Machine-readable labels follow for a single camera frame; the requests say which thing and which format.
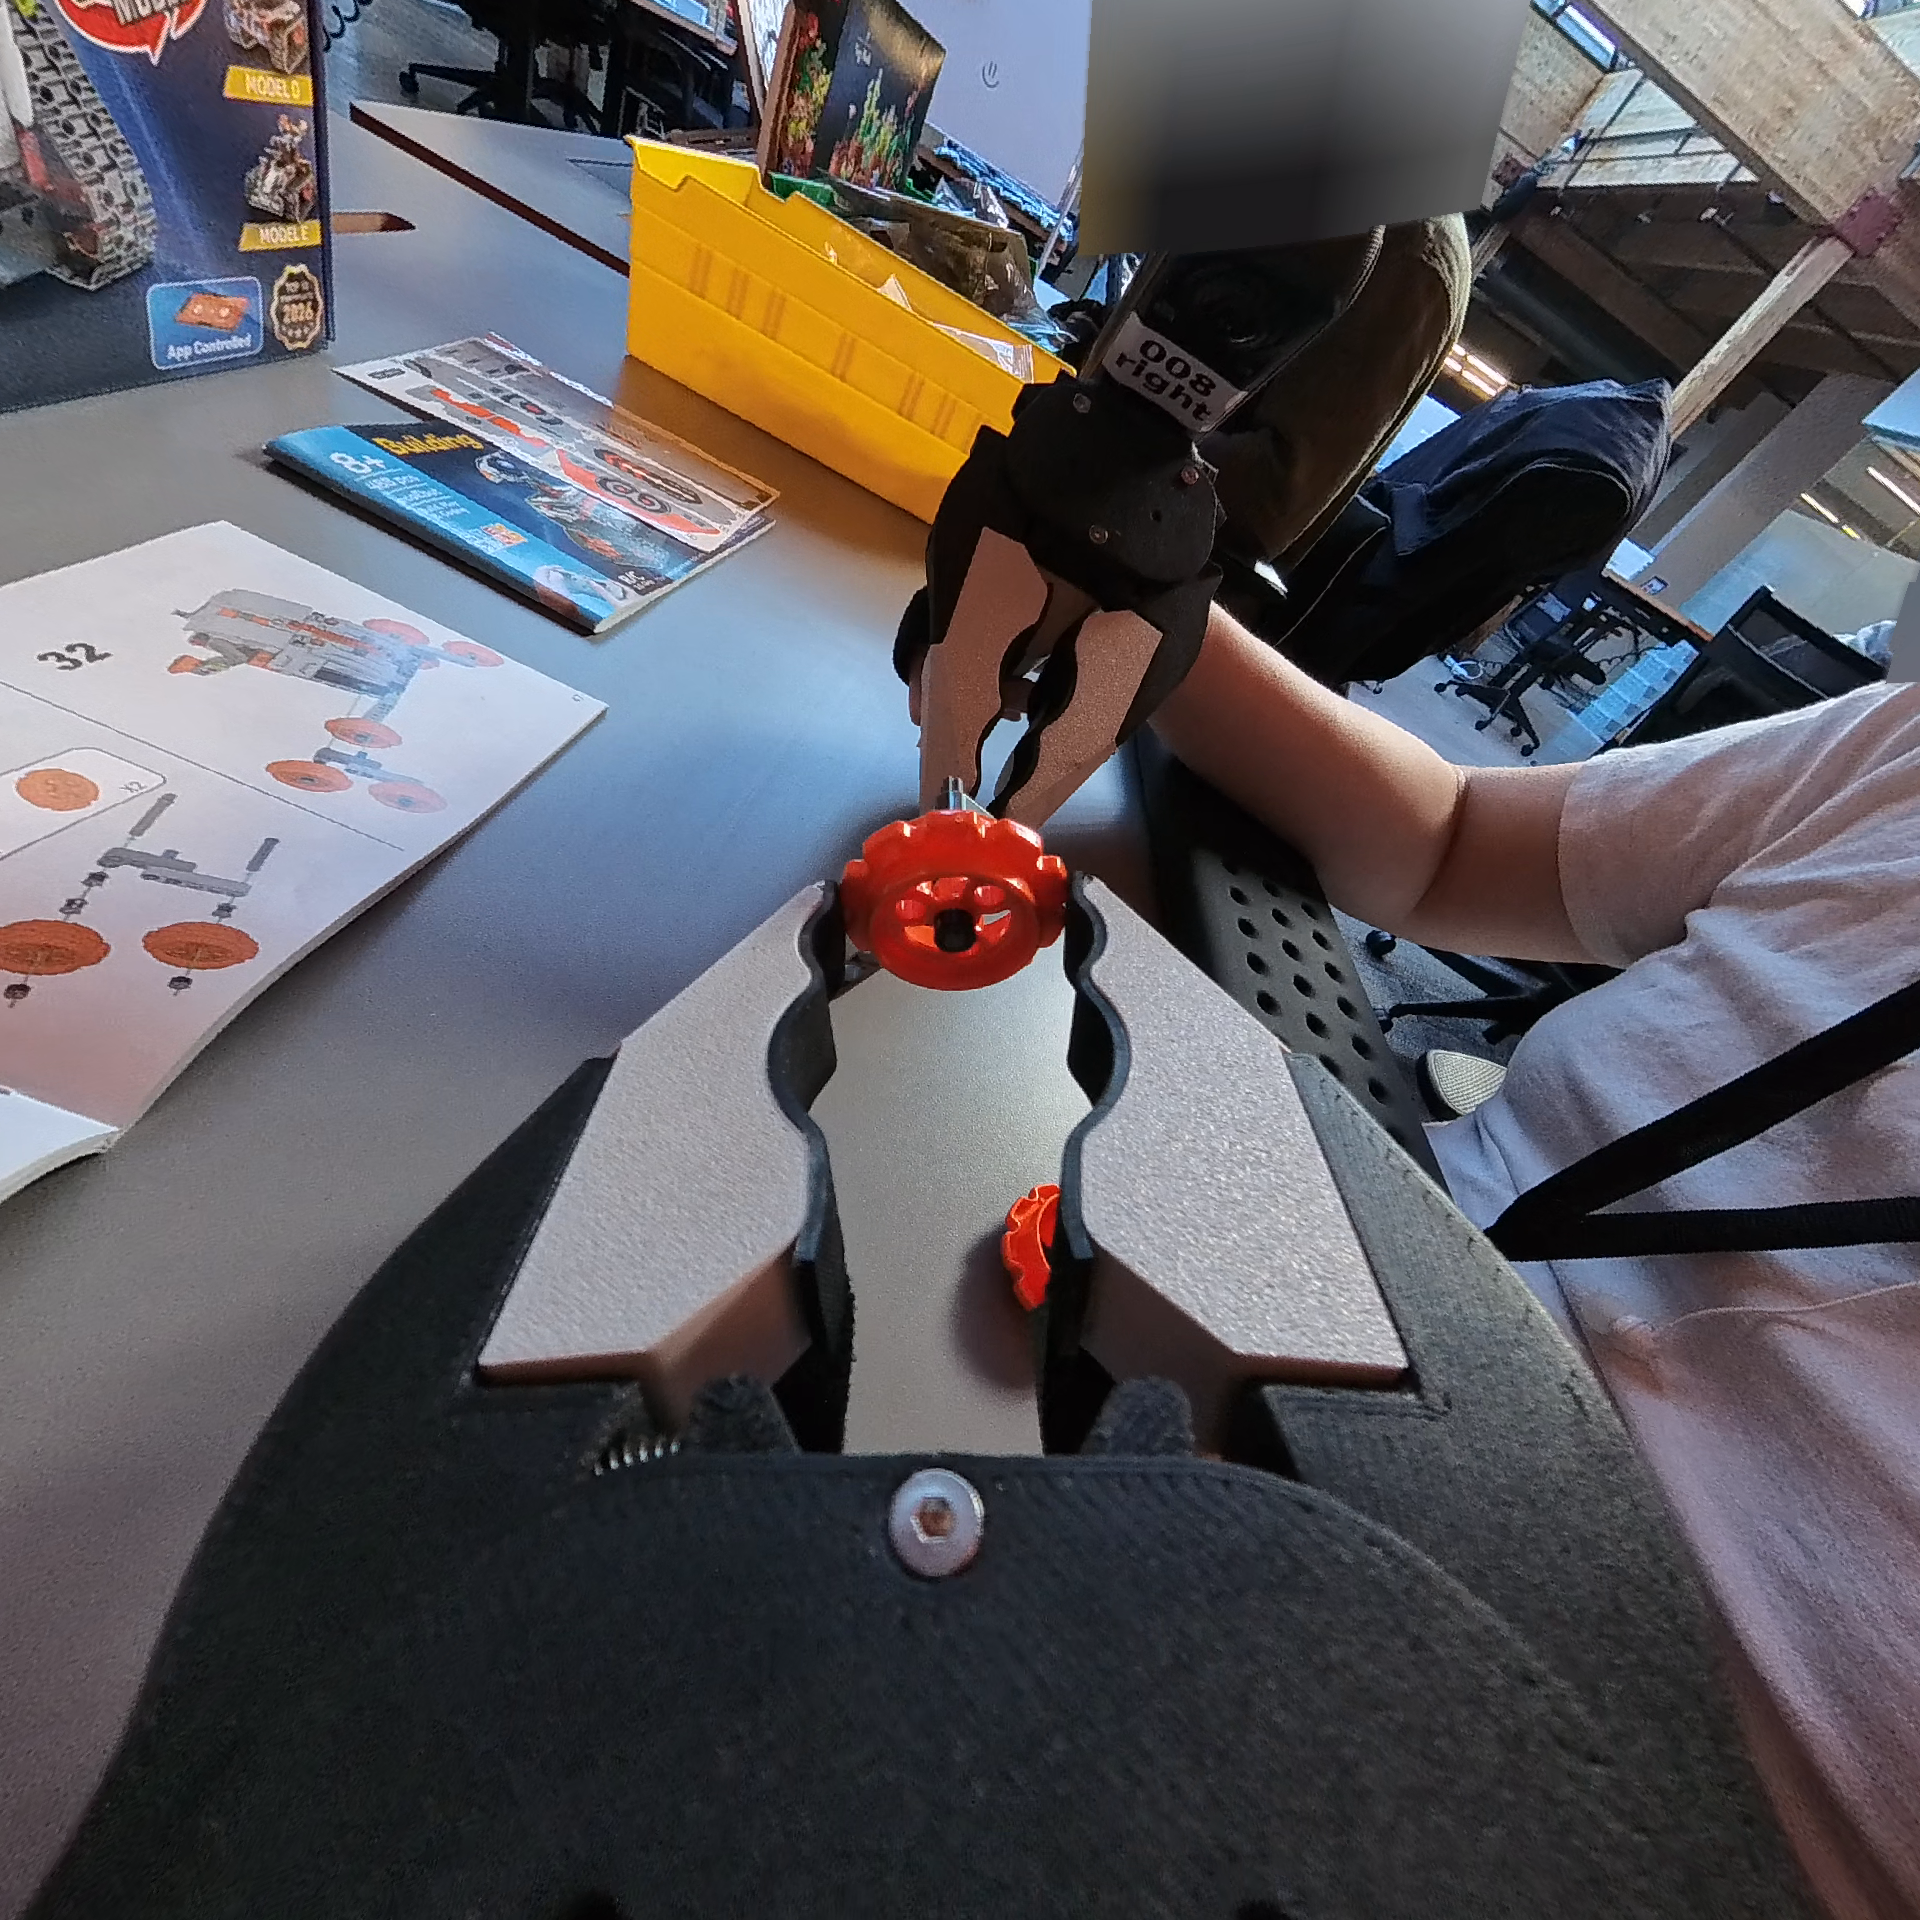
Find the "blue toy box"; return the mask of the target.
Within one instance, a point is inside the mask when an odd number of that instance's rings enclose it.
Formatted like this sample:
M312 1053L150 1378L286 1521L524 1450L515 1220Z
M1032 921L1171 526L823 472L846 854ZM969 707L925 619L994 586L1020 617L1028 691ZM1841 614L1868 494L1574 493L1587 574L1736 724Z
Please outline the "blue toy box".
M330 341L319 9L1 5L1 409Z

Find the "person's right forearm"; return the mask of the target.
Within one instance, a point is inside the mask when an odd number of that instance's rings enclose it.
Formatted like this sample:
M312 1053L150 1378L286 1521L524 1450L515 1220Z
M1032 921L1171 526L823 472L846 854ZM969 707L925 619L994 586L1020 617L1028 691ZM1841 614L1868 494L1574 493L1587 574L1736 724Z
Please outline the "person's right forearm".
M1221 607L1151 727L1303 854L1336 908L1424 948L1595 962L1567 918L1556 854L1572 766L1449 763Z

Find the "grey desk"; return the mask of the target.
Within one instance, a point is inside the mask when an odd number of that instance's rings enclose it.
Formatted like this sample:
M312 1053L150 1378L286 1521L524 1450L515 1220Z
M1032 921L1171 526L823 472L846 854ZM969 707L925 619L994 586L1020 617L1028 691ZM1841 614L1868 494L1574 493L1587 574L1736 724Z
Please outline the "grey desk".
M13 1916L126 1723L206 1517L313 1341L583 1058L903 804L890 666L922 526L620 354L625 279L359 126L337 363L500 334L781 490L603 642L258 463L374 418L324 361L5 418L5 581L232 522L607 714L229 1026L105 1156L5 1204L1 1867Z

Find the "dark flower print box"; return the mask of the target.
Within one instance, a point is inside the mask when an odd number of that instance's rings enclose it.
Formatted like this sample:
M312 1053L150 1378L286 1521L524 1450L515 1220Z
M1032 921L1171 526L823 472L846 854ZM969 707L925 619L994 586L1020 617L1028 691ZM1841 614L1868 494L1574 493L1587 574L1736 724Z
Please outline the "dark flower print box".
M898 190L945 47L898 3L787 5L758 172Z

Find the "printed sticker sheet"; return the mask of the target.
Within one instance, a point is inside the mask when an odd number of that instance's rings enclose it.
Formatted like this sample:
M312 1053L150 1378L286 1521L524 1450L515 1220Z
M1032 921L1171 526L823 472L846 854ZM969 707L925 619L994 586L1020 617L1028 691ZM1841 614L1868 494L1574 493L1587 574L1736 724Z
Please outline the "printed sticker sheet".
M487 334L349 363L387 402L480 436L620 513L715 553L758 526L777 493Z

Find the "office chair with dark jacket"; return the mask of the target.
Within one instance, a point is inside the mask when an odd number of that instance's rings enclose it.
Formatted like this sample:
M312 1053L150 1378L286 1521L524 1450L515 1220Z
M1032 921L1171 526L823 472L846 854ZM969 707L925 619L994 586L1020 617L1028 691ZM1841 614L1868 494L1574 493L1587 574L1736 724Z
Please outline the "office chair with dark jacket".
M1600 563L1670 457L1666 381L1521 387L1380 468L1356 532L1287 638L1323 685L1381 683L1479 633L1516 597Z

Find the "yellow plastic bin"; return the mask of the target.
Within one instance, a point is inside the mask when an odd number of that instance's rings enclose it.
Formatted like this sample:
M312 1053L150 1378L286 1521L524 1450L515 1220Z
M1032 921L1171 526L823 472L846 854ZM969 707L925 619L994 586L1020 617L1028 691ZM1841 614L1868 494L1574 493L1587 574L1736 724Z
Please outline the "yellow plastic bin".
M928 522L1041 347L754 165L630 139L628 352Z

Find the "plastic bag of parts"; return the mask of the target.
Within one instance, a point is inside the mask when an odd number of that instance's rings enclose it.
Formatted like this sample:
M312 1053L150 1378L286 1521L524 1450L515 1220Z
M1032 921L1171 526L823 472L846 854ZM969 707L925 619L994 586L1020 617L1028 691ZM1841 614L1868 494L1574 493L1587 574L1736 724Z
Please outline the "plastic bag of parts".
M1023 236L991 187L947 184L932 198L841 178L766 173L782 199L823 206L838 225L821 252L877 294L991 360L1017 381L1036 378L1036 352L1066 361L1073 337L1047 313Z

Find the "blue booklet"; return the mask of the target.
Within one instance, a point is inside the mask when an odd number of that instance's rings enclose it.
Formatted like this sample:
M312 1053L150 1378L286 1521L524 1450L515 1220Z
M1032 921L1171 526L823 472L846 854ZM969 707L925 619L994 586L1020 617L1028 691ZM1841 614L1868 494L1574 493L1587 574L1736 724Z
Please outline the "blue booklet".
M267 454L587 635L766 532L748 522L697 549L470 432L329 424L279 436Z

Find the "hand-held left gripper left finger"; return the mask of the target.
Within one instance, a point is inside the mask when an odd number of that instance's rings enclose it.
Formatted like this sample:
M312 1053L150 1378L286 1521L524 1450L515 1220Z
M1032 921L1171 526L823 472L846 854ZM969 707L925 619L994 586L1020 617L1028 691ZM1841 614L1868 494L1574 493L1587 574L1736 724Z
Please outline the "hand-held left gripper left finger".
M618 1050L480 1354L487 1381L634 1381L685 1428L708 1381L794 1366L841 1428L852 1289L828 1147L845 931L810 882Z

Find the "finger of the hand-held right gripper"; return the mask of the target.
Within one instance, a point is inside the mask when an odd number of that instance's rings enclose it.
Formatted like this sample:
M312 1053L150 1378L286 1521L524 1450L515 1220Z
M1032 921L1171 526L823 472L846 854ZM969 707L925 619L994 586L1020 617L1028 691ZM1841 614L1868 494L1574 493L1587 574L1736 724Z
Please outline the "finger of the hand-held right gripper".
M1028 727L994 793L994 815L1045 826L1187 674L1187 630L1140 612L1091 612L1064 638L1028 697Z
M1047 581L1024 547L979 531L947 633L928 648L921 681L921 802L932 808L947 781L978 793L979 746L1001 722L1001 666L1020 660L1020 635L1047 612Z

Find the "orange toy wheel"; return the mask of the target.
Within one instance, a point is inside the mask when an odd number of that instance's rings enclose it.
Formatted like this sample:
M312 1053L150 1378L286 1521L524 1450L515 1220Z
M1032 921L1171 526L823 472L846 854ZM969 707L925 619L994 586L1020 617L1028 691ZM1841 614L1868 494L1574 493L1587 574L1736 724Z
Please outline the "orange toy wheel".
M1067 865L1041 837L971 807L876 830L840 880L852 942L935 993L1020 973L1060 934L1066 901Z
M1020 1308L1036 1312L1051 1281L1051 1247L1059 1234L1060 1187L1045 1182L1011 1202L999 1234L999 1260Z

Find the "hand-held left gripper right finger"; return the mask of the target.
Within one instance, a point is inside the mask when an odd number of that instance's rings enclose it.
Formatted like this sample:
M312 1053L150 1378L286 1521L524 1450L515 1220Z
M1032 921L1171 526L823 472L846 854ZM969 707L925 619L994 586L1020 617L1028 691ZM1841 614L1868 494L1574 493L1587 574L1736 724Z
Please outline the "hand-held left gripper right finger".
M1406 1351L1295 1080L1295 1057L1096 879L1073 879L1060 1277L1112 1381L1196 1419L1248 1385L1403 1388Z

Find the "person's white shirt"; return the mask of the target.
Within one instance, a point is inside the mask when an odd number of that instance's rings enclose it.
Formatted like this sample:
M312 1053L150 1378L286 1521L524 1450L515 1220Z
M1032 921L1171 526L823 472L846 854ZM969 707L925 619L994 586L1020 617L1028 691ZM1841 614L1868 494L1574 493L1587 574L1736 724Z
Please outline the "person's white shirt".
M1432 1130L1478 1226L1915 980L1917 692L1588 761L1559 871L1617 968ZM1755 1764L1832 1916L1917 1906L1917 1253L1522 1265L1667 1491Z

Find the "open instruction booklet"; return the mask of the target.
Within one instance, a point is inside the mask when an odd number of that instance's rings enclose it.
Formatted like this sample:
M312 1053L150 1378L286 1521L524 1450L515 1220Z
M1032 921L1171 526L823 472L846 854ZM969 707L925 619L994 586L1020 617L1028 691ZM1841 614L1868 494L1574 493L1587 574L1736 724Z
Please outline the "open instruction booklet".
M6 586L5 1196L600 714L226 522Z

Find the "black perforated chair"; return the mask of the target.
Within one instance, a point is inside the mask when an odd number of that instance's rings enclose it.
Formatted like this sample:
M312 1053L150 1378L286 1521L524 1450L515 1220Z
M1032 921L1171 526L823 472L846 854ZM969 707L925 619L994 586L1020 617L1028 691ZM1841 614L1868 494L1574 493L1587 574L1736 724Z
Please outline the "black perforated chair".
M1434 1178L1422 1109L1308 862L1151 732L1133 756L1166 934L1284 1044L1317 1058Z

